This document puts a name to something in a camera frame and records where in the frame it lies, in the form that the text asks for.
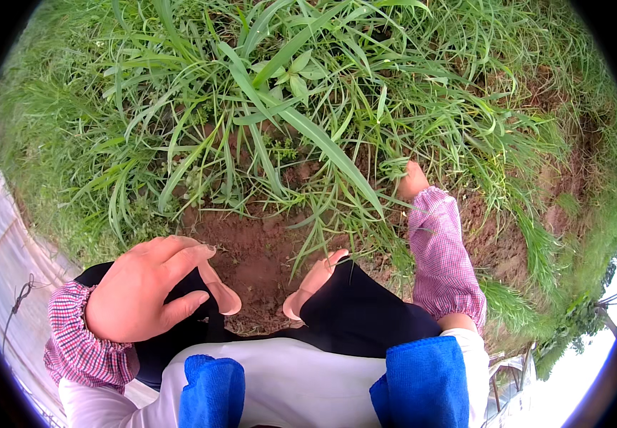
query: wire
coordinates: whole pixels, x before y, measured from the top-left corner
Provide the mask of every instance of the wire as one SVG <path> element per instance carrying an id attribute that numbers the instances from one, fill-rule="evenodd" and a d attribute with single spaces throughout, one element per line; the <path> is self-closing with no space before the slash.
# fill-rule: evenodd
<path id="1" fill-rule="evenodd" d="M 35 276 L 32 273 L 28 276 L 28 282 L 23 284 L 23 287 L 21 288 L 21 292 L 18 294 L 18 297 L 16 297 L 16 300 L 14 301 L 14 304 L 11 307 L 9 318 L 6 320 L 5 333 L 2 337 L 2 356 L 4 356 L 5 354 L 6 332 L 9 330 L 9 323 L 11 321 L 11 318 L 18 312 L 18 309 L 21 307 L 21 302 L 23 301 L 23 299 L 28 297 L 28 295 L 30 295 L 31 291 L 36 290 L 38 288 L 45 288 L 45 287 L 48 287 L 49 285 L 50 284 L 43 284 L 42 286 L 36 287 L 35 286 Z"/>

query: hand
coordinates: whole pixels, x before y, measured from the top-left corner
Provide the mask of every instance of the hand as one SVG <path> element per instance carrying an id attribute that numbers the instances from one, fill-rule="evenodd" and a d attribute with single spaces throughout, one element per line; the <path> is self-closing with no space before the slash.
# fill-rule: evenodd
<path id="1" fill-rule="evenodd" d="M 213 246 L 175 235 L 133 246 L 90 295 L 85 308 L 88 330 L 112 342 L 141 342 L 170 330 L 192 315 L 209 293 L 193 291 L 167 305 L 163 301 L 215 253 Z"/>
<path id="2" fill-rule="evenodd" d="M 420 169 L 420 165 L 414 161 L 409 160 L 406 164 L 407 174 L 401 178 L 399 182 L 399 188 L 397 190 L 397 196 L 399 199 L 413 199 L 415 196 L 430 187 L 428 179 L 425 177 L 423 170 Z"/>
<path id="3" fill-rule="evenodd" d="M 282 305 L 282 311 L 287 318 L 300 320 L 299 312 L 304 303 L 311 298 L 335 273 L 335 266 L 342 258 L 349 255 L 349 250 L 339 249 L 328 254 L 328 258 L 316 261 L 309 270 L 304 280 L 299 285 L 299 290 L 287 297 Z"/>

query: leg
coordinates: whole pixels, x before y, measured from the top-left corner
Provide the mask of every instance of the leg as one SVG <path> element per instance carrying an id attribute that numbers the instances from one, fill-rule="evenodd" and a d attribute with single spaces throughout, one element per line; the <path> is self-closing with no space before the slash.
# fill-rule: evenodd
<path id="1" fill-rule="evenodd" d="M 300 311 L 306 326 L 274 337 L 292 337 L 323 351 L 384 358 L 387 349 L 438 336 L 441 328 L 424 309 L 406 304 L 342 259 L 335 273 Z"/>
<path id="2" fill-rule="evenodd" d="M 85 270 L 76 281 L 85 286 L 99 284 L 112 261 L 102 263 Z M 189 292 L 204 290 L 208 287 L 195 268 L 168 293 L 165 304 Z M 163 334 L 134 344 L 140 369 L 136 378 L 155 390 L 161 386 L 161 373 L 173 357 L 183 349 L 206 342 L 229 342 L 236 335 L 224 329 L 224 317 L 218 312 L 218 303 L 212 297 L 202 304 L 190 317 L 175 325 Z"/>

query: blue towel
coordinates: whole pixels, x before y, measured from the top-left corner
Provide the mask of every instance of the blue towel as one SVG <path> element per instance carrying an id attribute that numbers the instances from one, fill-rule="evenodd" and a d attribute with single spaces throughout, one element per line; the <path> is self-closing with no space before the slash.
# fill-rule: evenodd
<path id="1" fill-rule="evenodd" d="M 192 355 L 184 361 L 180 428 L 236 428 L 244 406 L 244 369 L 232 358 Z"/>
<path id="2" fill-rule="evenodd" d="M 387 349 L 387 372 L 370 388 L 385 427 L 468 426 L 470 402 L 463 353 L 453 336 Z"/>
<path id="3" fill-rule="evenodd" d="M 370 388 L 380 424 L 467 428 L 470 403 L 463 353 L 453 336 L 387 350 L 387 372 Z M 180 428 L 237 427 L 244 406 L 244 369 L 231 358 L 192 355 L 180 396 Z"/>

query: pink checkered fabric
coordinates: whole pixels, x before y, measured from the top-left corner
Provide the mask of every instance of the pink checkered fabric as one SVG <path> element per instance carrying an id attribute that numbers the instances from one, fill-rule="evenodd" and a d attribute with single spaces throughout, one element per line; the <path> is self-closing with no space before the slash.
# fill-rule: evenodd
<path id="1" fill-rule="evenodd" d="M 486 299 L 463 246 L 456 199 L 431 186 L 418 193 L 413 206 L 408 214 L 416 263 L 413 303 L 435 320 L 452 313 L 467 314 L 482 334 Z"/>
<path id="2" fill-rule="evenodd" d="M 48 307 L 52 338 L 45 345 L 45 367 L 57 386 L 65 377 L 86 386 L 110 386 L 123 394 L 139 370 L 137 354 L 132 343 L 100 340 L 85 327 L 85 305 L 94 289 L 71 281 L 52 293 Z"/>

